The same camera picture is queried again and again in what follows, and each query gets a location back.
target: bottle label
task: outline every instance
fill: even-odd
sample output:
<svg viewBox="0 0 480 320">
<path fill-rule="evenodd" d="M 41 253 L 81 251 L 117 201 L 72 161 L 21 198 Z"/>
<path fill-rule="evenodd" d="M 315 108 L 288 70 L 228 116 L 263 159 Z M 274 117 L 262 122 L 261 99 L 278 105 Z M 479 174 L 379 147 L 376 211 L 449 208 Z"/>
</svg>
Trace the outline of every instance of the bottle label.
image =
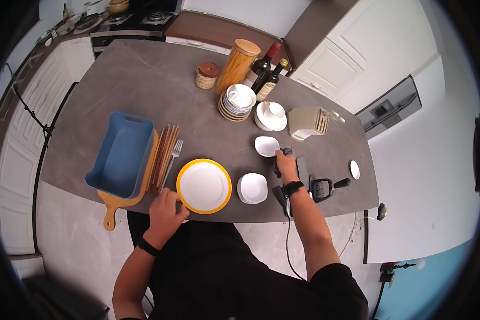
<svg viewBox="0 0 480 320">
<path fill-rule="evenodd" d="M 249 71 L 247 71 L 247 74 L 245 75 L 245 78 L 242 81 L 242 84 L 248 87 L 252 87 L 256 79 L 258 79 L 258 75 L 252 72 L 251 69 L 249 69 Z"/>
<path fill-rule="evenodd" d="M 275 87 L 274 82 L 265 83 L 260 89 L 260 91 L 258 92 L 258 94 L 256 95 L 256 100 L 263 101 L 269 95 L 272 89 L 274 89 L 274 87 Z"/>
</svg>

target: yellow-rimmed plate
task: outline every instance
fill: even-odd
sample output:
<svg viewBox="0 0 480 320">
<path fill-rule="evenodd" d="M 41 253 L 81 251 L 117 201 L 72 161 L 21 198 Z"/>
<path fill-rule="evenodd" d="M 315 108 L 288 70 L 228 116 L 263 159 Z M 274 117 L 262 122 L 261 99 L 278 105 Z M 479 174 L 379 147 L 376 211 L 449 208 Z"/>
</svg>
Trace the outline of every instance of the yellow-rimmed plate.
<svg viewBox="0 0 480 320">
<path fill-rule="evenodd" d="M 178 173 L 176 190 L 181 202 L 197 214 L 212 214 L 224 208 L 231 197 L 231 178 L 210 159 L 195 159 Z"/>
</svg>

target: blue wall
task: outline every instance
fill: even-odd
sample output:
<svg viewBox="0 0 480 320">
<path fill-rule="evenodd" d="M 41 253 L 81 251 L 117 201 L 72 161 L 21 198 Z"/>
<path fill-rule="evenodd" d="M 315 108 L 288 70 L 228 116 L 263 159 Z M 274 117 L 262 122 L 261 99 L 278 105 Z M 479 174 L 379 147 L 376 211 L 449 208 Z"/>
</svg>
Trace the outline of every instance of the blue wall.
<svg viewBox="0 0 480 320">
<path fill-rule="evenodd" d="M 469 240 L 448 251 L 426 257 L 421 270 L 416 267 L 395 270 L 391 288 L 385 284 L 375 317 L 379 320 L 425 319 L 454 284 L 471 249 Z M 416 260 L 398 264 L 416 263 Z"/>
</svg>

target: gray tile floor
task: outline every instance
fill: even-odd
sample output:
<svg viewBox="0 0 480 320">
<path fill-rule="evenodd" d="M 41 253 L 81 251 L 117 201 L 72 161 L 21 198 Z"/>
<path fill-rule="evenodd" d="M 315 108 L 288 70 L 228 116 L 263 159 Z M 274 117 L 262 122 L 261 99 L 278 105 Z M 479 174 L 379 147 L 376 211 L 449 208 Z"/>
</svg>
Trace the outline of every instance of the gray tile floor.
<svg viewBox="0 0 480 320">
<path fill-rule="evenodd" d="M 53 278 L 83 295 L 110 307 L 109 319 L 114 320 L 112 292 L 122 265 L 133 250 L 126 210 L 115 214 L 113 232 L 103 228 L 105 205 L 72 195 L 46 182 L 39 181 L 37 194 L 37 245 L 43 254 L 46 272 Z M 341 252 L 355 220 L 362 213 L 326 218 L 336 250 Z M 252 252 L 271 269 L 295 277 L 286 257 L 288 223 L 237 223 L 238 231 Z M 379 290 L 379 265 L 362 264 L 364 230 L 358 221 L 351 242 L 341 256 L 373 310 Z M 288 239 L 292 265 L 303 278 L 306 264 L 301 240 L 291 223 Z"/>
</svg>

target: hand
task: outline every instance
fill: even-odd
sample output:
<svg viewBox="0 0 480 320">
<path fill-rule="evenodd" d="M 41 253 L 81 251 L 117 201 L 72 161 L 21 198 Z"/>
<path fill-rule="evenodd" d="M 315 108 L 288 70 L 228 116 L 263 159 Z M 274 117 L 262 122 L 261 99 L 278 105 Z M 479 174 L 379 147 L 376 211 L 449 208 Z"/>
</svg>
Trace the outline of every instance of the hand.
<svg viewBox="0 0 480 320">
<path fill-rule="evenodd" d="M 149 228 L 143 238 L 158 250 L 162 249 L 190 214 L 183 204 L 179 207 L 179 213 L 176 213 L 176 201 L 179 201 L 179 195 L 164 188 L 149 207 Z"/>
<path fill-rule="evenodd" d="M 299 181 L 297 172 L 295 172 L 295 157 L 293 155 L 284 155 L 281 150 L 275 150 L 275 155 L 283 185 L 287 185 L 292 181 Z"/>
</svg>

